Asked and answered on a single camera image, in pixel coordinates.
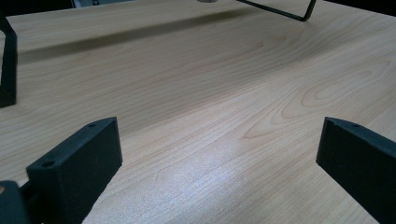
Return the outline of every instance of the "light wood tabletop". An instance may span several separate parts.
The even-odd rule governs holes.
[[[303,15],[309,1],[258,2]],[[8,20],[18,102],[0,109],[0,179],[22,185],[117,117],[123,165],[84,223],[375,223],[315,159],[326,116],[396,141],[396,18],[136,0]]]

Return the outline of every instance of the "black plastic part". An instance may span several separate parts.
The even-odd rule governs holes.
[[[285,16],[285,17],[289,17],[289,18],[295,19],[297,21],[308,21],[308,19],[312,15],[312,11],[314,10],[315,3],[317,2],[317,0],[311,0],[309,2],[308,9],[306,10],[305,15],[303,17],[301,17],[301,16],[297,16],[297,15],[291,14],[289,12],[285,12],[285,11],[282,11],[282,10],[279,10],[279,9],[276,9],[276,8],[273,8],[273,7],[267,7],[267,6],[264,6],[264,5],[255,3],[255,2],[251,2],[251,1],[248,1],[248,0],[236,0],[236,1],[241,2],[241,3],[245,3],[245,4],[248,4],[248,5],[251,5],[253,7],[257,7],[257,8],[263,9],[263,10],[274,12],[276,14],[279,14],[279,15],[282,15],[282,16]]]
[[[45,215],[35,219],[81,223],[121,163],[116,118],[83,127],[26,168],[27,189],[38,193],[44,204]]]
[[[13,181],[0,181],[0,223],[30,223],[20,188]]]
[[[0,107],[15,105],[17,99],[17,35],[0,11],[0,30],[6,36],[0,82]]]
[[[317,163],[380,223],[396,223],[396,143],[326,118]]]

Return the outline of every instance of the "screw hole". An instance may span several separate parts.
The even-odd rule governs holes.
[[[46,161],[43,164],[41,164],[42,167],[44,168],[49,168],[51,167],[53,164],[55,164],[55,161]]]

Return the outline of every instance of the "wood grain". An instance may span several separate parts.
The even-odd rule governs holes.
[[[28,164],[117,116],[123,166],[84,223],[375,223],[315,158],[325,116],[396,140],[395,18],[145,0],[8,19],[19,91],[0,110],[1,179],[23,184]]]

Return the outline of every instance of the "table surface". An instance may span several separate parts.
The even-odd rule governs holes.
[[[142,0],[8,20],[18,103],[0,110],[0,179],[25,183],[66,137],[117,117],[123,165],[84,223],[375,223],[315,159],[325,117],[396,141],[396,18]]]

